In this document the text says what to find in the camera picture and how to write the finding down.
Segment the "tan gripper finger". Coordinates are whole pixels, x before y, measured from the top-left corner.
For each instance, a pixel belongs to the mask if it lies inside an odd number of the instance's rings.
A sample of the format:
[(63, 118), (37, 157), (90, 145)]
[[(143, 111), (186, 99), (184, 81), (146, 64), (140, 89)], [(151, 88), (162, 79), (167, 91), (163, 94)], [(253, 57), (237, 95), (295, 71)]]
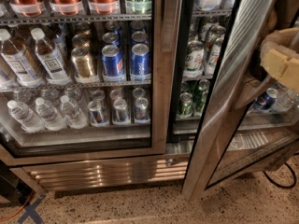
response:
[(292, 41), (299, 28), (275, 31), (265, 37), (261, 46), (261, 66), (270, 77), (286, 88), (299, 93), (299, 46)]

